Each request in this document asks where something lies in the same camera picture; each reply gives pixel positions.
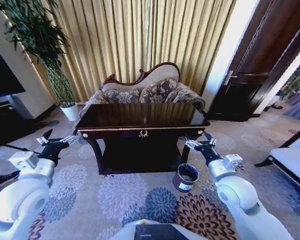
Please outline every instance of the tv stand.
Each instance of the tv stand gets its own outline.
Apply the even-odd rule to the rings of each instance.
[[[0,102],[0,146],[35,132],[33,120],[22,118],[10,102]]]

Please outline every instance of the drawer handle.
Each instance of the drawer handle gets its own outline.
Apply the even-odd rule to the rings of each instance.
[[[147,130],[145,130],[145,131],[141,130],[139,137],[142,137],[142,138],[149,137],[148,131]]]

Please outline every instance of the television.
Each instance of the television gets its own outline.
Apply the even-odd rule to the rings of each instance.
[[[0,97],[22,92],[25,89],[0,55]]]

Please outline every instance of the patterned upholstery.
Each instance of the patterned upholstery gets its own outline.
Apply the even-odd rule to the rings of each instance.
[[[179,82],[179,69],[170,62],[155,66],[150,73],[134,83],[120,83],[115,75],[106,82],[86,103],[80,112],[80,117],[86,113],[91,104],[111,103],[191,103],[200,112],[205,107],[205,101],[188,86]]]
[[[142,104],[164,103],[167,96],[177,88],[178,81],[167,77],[145,87],[139,98]]]
[[[139,100],[139,95],[139,89],[109,89],[104,92],[104,96],[111,104],[136,104]]]
[[[79,116],[82,118],[85,113],[87,112],[88,108],[91,104],[109,104],[109,100],[106,98],[103,91],[98,90],[95,92],[95,94],[90,97],[89,101],[85,104],[83,109],[80,111]]]
[[[178,83],[178,86],[175,90],[170,92],[167,96],[165,103],[192,103],[196,109],[202,111],[205,107],[205,101],[190,87]]]

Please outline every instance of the chair leg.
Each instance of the chair leg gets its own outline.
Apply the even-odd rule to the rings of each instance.
[[[263,162],[260,162],[258,164],[255,164],[256,167],[265,167],[265,166],[269,166],[271,165],[273,162],[273,157],[272,156],[268,156]]]

